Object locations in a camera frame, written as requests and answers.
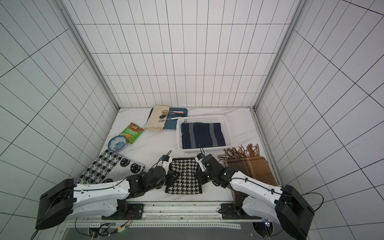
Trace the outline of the black white houndstooth scarf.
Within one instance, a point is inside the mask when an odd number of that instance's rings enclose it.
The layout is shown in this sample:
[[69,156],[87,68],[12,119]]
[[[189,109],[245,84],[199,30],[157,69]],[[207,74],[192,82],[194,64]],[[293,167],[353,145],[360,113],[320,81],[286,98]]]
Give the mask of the black white houndstooth scarf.
[[198,163],[195,158],[173,159],[170,163],[169,171],[176,171],[180,173],[180,176],[176,185],[169,192],[166,192],[165,189],[165,193],[172,195],[202,194],[202,186],[199,185],[198,180],[195,177],[198,168]]

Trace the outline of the navy grey striped scarf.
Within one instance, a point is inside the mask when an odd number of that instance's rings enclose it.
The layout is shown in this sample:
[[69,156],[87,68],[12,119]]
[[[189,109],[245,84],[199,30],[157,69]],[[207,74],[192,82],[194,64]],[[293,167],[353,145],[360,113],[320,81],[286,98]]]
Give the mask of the navy grey striped scarf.
[[199,149],[226,145],[220,123],[182,123],[182,148]]

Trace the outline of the white plastic perforated basket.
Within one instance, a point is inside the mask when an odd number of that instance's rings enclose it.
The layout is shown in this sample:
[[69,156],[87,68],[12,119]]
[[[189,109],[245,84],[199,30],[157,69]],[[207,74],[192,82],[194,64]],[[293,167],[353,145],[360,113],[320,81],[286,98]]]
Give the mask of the white plastic perforated basket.
[[223,115],[184,117],[177,120],[177,144],[186,153],[201,149],[218,151],[232,145],[227,118]]

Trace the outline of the brown striped fringed scarf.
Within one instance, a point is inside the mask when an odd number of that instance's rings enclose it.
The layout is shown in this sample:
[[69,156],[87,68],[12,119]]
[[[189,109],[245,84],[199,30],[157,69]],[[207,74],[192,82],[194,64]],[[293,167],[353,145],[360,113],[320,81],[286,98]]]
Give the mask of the brown striped fringed scarf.
[[248,144],[246,147],[224,149],[224,154],[218,155],[219,162],[245,175],[274,187],[278,186],[271,172],[268,161],[260,154],[259,145]]

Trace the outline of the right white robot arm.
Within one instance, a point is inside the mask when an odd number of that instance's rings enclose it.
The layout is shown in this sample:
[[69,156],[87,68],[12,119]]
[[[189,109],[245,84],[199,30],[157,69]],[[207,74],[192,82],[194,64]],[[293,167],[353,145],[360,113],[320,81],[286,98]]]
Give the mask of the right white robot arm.
[[224,167],[212,155],[200,153],[195,160],[200,167],[197,175],[203,184],[212,182],[244,196],[239,208],[246,216],[280,224],[296,240],[307,239],[315,210],[294,187],[265,184],[241,171]]

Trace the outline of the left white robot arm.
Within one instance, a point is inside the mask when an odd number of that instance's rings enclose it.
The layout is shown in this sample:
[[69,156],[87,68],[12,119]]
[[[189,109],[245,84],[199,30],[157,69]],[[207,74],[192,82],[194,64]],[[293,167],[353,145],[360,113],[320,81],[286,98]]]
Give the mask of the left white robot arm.
[[46,230],[66,220],[101,216],[110,218],[128,210],[126,200],[143,196],[176,181],[179,174],[157,166],[116,182],[78,184],[66,179],[40,197],[36,230]]

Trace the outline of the houndstooth cloth with gear prints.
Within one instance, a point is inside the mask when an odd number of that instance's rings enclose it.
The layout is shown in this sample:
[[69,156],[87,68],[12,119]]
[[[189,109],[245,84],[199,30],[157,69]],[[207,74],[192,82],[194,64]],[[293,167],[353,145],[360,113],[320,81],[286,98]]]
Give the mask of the houndstooth cloth with gear prints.
[[120,181],[126,177],[138,175],[145,165],[127,159],[110,150],[105,150],[78,178],[78,184],[101,184]]

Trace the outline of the green snack bag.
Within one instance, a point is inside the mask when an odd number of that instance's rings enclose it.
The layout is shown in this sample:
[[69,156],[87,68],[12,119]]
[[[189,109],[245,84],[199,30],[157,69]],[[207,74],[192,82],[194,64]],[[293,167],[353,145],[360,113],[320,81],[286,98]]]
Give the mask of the green snack bag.
[[121,133],[120,136],[126,138],[128,144],[133,144],[145,129],[134,123],[130,123]]

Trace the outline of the blue patterned ceramic bowl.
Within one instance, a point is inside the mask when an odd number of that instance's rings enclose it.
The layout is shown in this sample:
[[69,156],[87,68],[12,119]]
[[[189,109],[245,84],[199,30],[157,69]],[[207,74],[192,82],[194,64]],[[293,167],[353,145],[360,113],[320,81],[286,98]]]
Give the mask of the blue patterned ceramic bowl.
[[108,143],[108,149],[112,152],[119,152],[127,145],[127,139],[124,136],[113,137]]

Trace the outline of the teal blue tray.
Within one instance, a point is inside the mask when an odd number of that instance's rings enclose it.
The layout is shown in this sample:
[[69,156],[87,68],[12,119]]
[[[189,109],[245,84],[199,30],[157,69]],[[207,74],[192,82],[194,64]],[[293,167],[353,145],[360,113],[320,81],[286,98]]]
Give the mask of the teal blue tray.
[[[185,108],[170,108],[170,111],[182,111],[185,112],[184,115],[176,115],[176,114],[169,114],[168,118],[174,118],[174,117],[187,117],[188,116],[188,110]],[[164,126],[165,130],[176,130],[177,129],[177,120],[170,120],[165,122]]]

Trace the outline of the metal base rail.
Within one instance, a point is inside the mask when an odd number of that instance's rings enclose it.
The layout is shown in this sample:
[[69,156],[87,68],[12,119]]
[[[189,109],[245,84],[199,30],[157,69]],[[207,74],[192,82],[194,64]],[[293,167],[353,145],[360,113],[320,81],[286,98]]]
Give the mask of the metal base rail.
[[57,240],[290,240],[278,224],[249,217],[231,202],[147,204],[139,219],[81,218],[62,224]]

